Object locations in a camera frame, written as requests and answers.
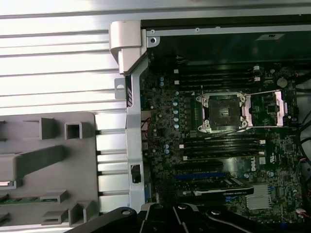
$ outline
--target screw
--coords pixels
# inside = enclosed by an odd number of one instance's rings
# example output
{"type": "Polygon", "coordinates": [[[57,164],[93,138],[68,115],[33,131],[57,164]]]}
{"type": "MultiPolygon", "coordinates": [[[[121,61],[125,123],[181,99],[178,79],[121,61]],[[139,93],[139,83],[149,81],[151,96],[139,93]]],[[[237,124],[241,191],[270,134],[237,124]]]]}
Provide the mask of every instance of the screw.
{"type": "Polygon", "coordinates": [[[187,205],[185,205],[185,204],[180,204],[180,205],[178,206],[178,208],[179,208],[180,210],[185,210],[185,209],[187,208],[187,205]]]}
{"type": "Polygon", "coordinates": [[[129,210],[123,210],[122,211],[122,214],[123,215],[129,215],[131,213],[131,211],[129,211],[129,210]]]}
{"type": "Polygon", "coordinates": [[[220,212],[219,210],[212,210],[211,213],[212,215],[220,215],[222,212],[220,212]]]}
{"type": "Polygon", "coordinates": [[[159,209],[162,209],[162,208],[163,208],[163,205],[161,205],[161,204],[156,204],[156,205],[155,205],[155,208],[158,209],[158,210],[159,210],[159,209]]]}

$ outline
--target sticker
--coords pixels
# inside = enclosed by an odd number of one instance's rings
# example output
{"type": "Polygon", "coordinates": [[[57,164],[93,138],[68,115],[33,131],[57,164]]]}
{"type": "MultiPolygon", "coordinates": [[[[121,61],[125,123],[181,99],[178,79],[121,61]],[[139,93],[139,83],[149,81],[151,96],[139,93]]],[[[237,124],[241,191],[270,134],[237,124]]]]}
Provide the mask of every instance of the sticker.
{"type": "Polygon", "coordinates": [[[259,164],[260,165],[266,164],[266,157],[260,157],[259,158],[259,164]]]}
{"type": "Polygon", "coordinates": [[[258,37],[257,40],[279,40],[284,34],[265,34],[258,37]]]}

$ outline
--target red wire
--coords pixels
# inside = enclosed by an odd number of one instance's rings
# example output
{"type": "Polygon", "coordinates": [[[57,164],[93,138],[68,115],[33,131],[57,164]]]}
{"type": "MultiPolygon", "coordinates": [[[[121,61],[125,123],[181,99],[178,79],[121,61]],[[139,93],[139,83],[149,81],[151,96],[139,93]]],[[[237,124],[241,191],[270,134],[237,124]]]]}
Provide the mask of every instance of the red wire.
{"type": "Polygon", "coordinates": [[[147,126],[147,129],[146,129],[146,132],[145,132],[145,137],[148,140],[148,142],[150,142],[153,146],[157,146],[157,144],[155,142],[153,142],[152,140],[150,140],[150,138],[148,137],[149,127],[150,127],[150,124],[151,124],[151,118],[150,117],[145,119],[145,121],[143,122],[143,124],[141,126],[141,129],[145,125],[146,122],[148,123],[148,126],[147,126]]]}
{"type": "Polygon", "coordinates": [[[311,219],[311,216],[308,215],[308,214],[306,214],[306,213],[301,213],[301,215],[304,216],[304,217],[307,217],[307,218],[310,218],[310,219],[311,219]]]}

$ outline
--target green circuit board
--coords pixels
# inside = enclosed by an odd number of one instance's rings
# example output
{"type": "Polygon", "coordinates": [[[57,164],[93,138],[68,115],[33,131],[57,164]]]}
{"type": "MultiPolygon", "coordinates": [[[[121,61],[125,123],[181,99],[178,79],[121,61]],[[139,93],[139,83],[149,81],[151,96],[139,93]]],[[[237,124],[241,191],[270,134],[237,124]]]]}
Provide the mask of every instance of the green circuit board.
{"type": "MultiPolygon", "coordinates": [[[[295,212],[301,207],[302,198],[296,174],[298,110],[294,74],[295,69],[282,64],[262,65],[256,75],[260,77],[256,86],[232,90],[180,91],[175,82],[178,75],[176,73],[150,74],[141,80],[142,149],[145,159],[150,163],[154,185],[176,182],[176,165],[201,165],[218,161],[223,164],[222,174],[254,186],[257,193],[226,197],[222,205],[228,210],[262,223],[302,221],[295,212]],[[280,78],[286,79],[285,86],[278,84],[280,78]],[[202,104],[196,98],[208,92],[232,91],[247,94],[267,92],[251,96],[253,124],[262,128],[249,128],[230,134],[236,137],[247,135],[245,138],[260,135],[263,152],[260,156],[241,153],[228,157],[226,154],[219,154],[213,159],[204,159],[202,155],[203,159],[199,161],[185,160],[180,147],[183,140],[208,137],[208,133],[198,130],[204,116],[202,104]],[[287,111],[282,127],[267,127],[276,125],[279,110],[274,91],[280,91],[286,102],[287,111]],[[146,119],[149,119],[148,124],[144,124],[146,119]]],[[[196,173],[200,173],[200,169],[198,166],[196,173]]]]}

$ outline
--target white label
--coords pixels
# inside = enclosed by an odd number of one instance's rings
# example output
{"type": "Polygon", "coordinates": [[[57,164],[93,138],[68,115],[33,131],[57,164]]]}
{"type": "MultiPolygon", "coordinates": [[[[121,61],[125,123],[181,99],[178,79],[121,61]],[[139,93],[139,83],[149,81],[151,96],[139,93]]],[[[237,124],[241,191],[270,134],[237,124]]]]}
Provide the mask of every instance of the white label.
{"type": "Polygon", "coordinates": [[[256,159],[255,157],[251,158],[251,171],[256,171],[256,159]]]}
{"type": "Polygon", "coordinates": [[[279,40],[284,34],[265,34],[258,37],[257,40],[279,40]]]}
{"type": "Polygon", "coordinates": [[[271,155],[270,156],[270,163],[274,163],[276,161],[276,156],[271,155]]]}
{"type": "Polygon", "coordinates": [[[259,158],[259,164],[260,165],[266,164],[266,157],[260,157],[259,158]]]}

